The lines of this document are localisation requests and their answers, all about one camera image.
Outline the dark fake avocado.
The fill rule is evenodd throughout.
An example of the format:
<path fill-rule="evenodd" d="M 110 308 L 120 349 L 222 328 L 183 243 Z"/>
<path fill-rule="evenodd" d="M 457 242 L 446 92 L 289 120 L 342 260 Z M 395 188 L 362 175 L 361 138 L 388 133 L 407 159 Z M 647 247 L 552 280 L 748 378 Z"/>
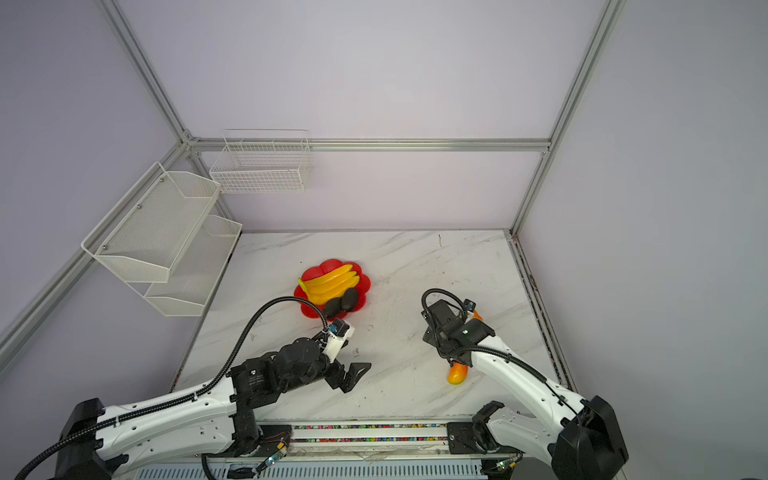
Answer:
<path fill-rule="evenodd" d="M 347 289 L 340 301 L 341 310 L 343 312 L 353 312 L 359 303 L 359 292 L 356 288 Z"/>
<path fill-rule="evenodd" d="M 323 314 L 327 321 L 333 321 L 340 313 L 342 313 L 342 298 L 330 299 L 323 308 Z"/>

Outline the yellow fake banana bunch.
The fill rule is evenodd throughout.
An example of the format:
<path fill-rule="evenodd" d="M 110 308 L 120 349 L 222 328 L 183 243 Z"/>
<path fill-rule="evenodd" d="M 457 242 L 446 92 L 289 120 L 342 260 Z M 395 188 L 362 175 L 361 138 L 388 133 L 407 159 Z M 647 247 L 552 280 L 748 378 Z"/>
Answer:
<path fill-rule="evenodd" d="M 341 297 L 347 289 L 356 287 L 359 282 L 360 276 L 353 269 L 353 265 L 343 264 L 321 277 L 311 280 L 299 279 L 298 285 L 311 303 L 320 306 L 332 298 Z"/>

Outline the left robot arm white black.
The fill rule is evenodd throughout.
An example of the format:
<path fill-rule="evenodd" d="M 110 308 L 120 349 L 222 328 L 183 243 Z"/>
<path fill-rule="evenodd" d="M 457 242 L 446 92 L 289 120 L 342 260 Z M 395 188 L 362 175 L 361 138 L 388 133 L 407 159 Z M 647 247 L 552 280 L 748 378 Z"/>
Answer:
<path fill-rule="evenodd" d="M 111 479 L 161 460 L 208 454 L 214 457 L 269 455 L 287 440 L 290 427 L 264 430 L 255 411 L 272 405 L 287 392 L 317 381 L 350 392 L 370 370 L 368 362 L 344 366 L 335 356 L 345 343 L 331 339 L 329 348 L 316 339 L 299 338 L 277 352 L 245 360 L 204 394 L 195 388 L 140 405 L 106 408 L 97 399 L 81 403 L 65 434 L 93 426 L 114 414 L 117 420 L 88 433 L 56 455 L 57 479 Z"/>

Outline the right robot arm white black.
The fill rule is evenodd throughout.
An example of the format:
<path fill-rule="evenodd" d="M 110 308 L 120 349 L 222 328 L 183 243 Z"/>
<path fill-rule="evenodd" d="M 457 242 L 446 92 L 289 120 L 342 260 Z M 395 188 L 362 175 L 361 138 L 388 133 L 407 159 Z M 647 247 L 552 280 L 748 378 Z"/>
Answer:
<path fill-rule="evenodd" d="M 492 400 L 465 425 L 449 432 L 481 454 L 513 449 L 547 463 L 559 479 L 613 479 L 629 460 L 617 416 L 600 396 L 590 400 L 524 361 L 466 303 L 422 306 L 424 342 L 450 365 L 475 369 L 494 380 L 524 408 L 522 415 Z"/>

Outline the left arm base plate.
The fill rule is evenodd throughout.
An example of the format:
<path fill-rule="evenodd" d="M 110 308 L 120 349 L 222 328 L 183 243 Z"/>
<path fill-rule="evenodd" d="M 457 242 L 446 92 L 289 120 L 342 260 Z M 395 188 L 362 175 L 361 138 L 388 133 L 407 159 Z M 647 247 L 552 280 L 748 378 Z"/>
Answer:
<path fill-rule="evenodd" d="M 253 457 L 266 458 L 272 455 L 280 444 L 288 445 L 292 438 L 293 428 L 289 424 L 260 424 L 259 437 Z"/>

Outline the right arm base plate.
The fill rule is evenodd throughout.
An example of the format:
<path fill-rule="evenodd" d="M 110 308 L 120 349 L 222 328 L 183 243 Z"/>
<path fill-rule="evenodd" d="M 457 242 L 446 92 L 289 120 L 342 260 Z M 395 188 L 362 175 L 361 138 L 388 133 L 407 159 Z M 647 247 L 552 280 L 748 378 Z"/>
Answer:
<path fill-rule="evenodd" d="M 521 454 L 521 451 L 499 444 L 485 425 L 472 422 L 449 422 L 448 448 L 451 454 Z"/>

